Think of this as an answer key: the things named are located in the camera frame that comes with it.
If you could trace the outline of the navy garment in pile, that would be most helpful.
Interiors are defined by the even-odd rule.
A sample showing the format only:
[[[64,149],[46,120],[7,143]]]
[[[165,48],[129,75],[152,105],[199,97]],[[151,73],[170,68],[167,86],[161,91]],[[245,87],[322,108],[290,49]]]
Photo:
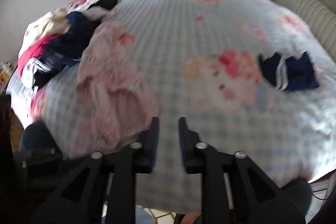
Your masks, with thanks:
[[[33,87],[42,88],[65,67],[72,67],[80,62],[82,54],[101,20],[89,20],[80,12],[70,12],[66,19],[70,22],[69,30],[52,38],[38,58],[42,67],[34,73]]]

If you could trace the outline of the hot pink garment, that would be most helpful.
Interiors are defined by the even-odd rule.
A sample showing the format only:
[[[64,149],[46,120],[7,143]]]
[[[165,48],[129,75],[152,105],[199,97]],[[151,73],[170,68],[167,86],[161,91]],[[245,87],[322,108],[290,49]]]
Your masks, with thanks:
[[[35,44],[29,46],[18,59],[18,77],[23,76],[24,68],[31,59],[37,59],[46,67],[46,71],[52,70],[52,61],[54,59],[55,50],[53,49],[55,42],[58,42],[60,35],[52,34],[40,38]]]

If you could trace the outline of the pink cartoon print pajama pants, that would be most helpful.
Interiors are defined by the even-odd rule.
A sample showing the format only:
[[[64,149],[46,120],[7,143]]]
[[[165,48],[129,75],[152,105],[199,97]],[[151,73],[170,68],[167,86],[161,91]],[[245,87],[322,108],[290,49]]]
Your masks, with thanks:
[[[90,111],[97,148],[113,149],[150,127],[158,106],[147,82],[128,55],[134,37],[119,22],[103,22],[84,50],[76,92]]]

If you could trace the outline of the folded navy white-striped garment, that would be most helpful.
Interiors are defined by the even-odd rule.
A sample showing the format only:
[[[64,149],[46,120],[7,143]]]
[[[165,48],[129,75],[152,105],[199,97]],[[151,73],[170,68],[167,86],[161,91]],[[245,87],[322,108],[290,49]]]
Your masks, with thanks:
[[[278,52],[268,58],[259,54],[257,60],[262,76],[277,90],[296,92],[319,88],[314,65],[307,52],[299,58],[285,58]]]

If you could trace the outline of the cream white garment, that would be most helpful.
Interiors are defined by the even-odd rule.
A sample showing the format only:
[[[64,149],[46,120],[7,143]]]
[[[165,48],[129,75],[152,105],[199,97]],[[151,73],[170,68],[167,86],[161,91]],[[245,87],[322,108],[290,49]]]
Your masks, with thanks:
[[[25,38],[38,40],[43,36],[66,33],[71,26],[66,16],[67,10],[63,8],[46,13],[28,25]]]

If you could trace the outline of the grey padded headboard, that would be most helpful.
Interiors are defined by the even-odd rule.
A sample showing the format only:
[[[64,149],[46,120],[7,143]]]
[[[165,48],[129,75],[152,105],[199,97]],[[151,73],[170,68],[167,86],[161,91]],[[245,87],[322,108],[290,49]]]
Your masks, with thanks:
[[[271,0],[297,14],[335,60],[335,0]]]

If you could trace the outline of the black garment on bed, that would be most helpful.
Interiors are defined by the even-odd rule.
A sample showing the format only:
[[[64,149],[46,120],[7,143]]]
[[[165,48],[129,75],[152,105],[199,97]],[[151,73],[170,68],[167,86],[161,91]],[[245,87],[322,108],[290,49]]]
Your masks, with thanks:
[[[118,0],[99,0],[95,2],[94,4],[91,4],[88,9],[91,9],[93,7],[101,7],[103,9],[106,9],[108,11],[112,10],[116,5],[118,4]]]

